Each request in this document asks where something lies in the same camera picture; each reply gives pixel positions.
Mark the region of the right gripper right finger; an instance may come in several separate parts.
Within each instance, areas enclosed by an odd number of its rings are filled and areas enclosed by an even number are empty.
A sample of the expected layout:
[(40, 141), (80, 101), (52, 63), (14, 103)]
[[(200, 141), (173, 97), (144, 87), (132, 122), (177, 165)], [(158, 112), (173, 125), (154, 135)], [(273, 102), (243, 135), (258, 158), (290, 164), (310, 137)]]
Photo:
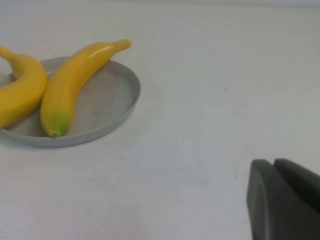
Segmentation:
[(285, 158), (274, 160), (279, 171), (291, 189), (306, 204), (320, 212), (320, 176), (313, 171)]

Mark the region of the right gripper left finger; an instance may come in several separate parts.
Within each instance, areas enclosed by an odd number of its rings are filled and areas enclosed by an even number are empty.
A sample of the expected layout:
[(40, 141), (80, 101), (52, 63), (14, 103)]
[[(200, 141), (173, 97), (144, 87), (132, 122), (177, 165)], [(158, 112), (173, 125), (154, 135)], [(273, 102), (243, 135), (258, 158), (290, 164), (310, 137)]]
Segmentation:
[(291, 189), (274, 162), (251, 162), (246, 204), (254, 240), (320, 238), (320, 212)]

